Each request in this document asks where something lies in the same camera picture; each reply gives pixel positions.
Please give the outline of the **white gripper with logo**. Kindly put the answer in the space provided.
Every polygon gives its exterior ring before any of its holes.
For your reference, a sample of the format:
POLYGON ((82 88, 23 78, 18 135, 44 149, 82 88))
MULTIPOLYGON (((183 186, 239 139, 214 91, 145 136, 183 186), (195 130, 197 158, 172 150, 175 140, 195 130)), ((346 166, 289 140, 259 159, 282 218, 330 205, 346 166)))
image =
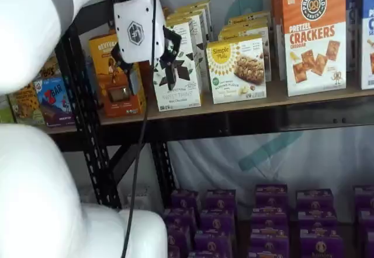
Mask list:
POLYGON ((111 50, 115 67, 126 75, 131 95, 138 91, 134 63, 157 60, 171 65, 182 37, 165 27, 160 0, 119 0, 113 4, 117 42, 111 50))

